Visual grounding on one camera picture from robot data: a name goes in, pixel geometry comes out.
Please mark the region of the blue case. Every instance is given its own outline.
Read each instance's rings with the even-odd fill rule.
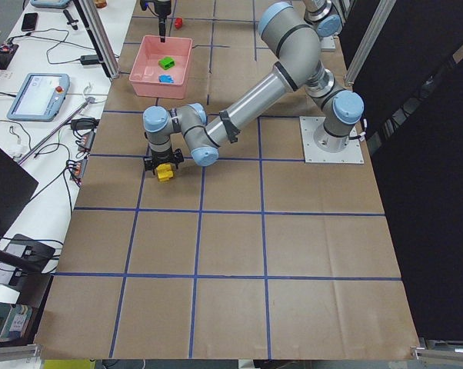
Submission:
[[[42,85],[58,78],[53,85]],[[29,73],[8,111],[13,121],[51,121],[59,112],[69,89],[69,76],[57,73]],[[32,105],[41,105],[41,111],[32,112]]]
[[[36,8],[53,8],[53,9],[66,9],[71,0],[30,0],[30,4]]]

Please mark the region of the blue joint cap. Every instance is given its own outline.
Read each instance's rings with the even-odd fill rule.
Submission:
[[[264,14],[259,21],[258,31],[259,35],[262,36],[262,32],[269,24],[269,22],[279,13],[285,10],[286,8],[293,8],[292,5],[288,4],[287,2],[276,2],[271,5],[269,8],[266,9]]]
[[[341,28],[341,17],[339,15],[329,15],[322,19],[317,27],[317,35],[320,37],[332,36]]]
[[[339,92],[332,102],[334,114],[346,125],[354,125],[359,121],[364,108],[360,95],[348,90]]]
[[[168,112],[161,106],[150,106],[143,113],[142,120],[146,131],[160,132],[168,123]]]
[[[205,125],[206,122],[208,121],[208,116],[206,115],[206,112],[204,111],[204,108],[202,107],[202,105],[199,104],[198,102],[195,102],[194,104],[188,104],[188,106],[190,106],[191,108],[193,108],[194,110],[198,112],[198,115],[199,115],[199,118],[201,119],[202,124]]]
[[[211,146],[195,148],[191,151],[192,158],[195,163],[201,167],[207,167],[214,164],[218,160],[218,149]]]

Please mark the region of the yellow object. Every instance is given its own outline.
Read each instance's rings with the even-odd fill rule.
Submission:
[[[44,369],[94,369],[95,362],[90,360],[46,360]]]
[[[156,174],[158,175],[158,180],[160,182],[170,181],[170,178],[173,177],[172,165],[170,165],[170,164],[160,164],[156,168]]]

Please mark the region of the pink bin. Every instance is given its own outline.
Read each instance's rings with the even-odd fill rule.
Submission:
[[[165,42],[160,42],[159,36],[145,36],[129,76],[136,95],[184,98],[191,68],[191,50],[191,38],[167,37]],[[175,66],[164,70],[158,61],[166,56],[175,60]],[[174,83],[160,82],[160,75],[170,75]]]

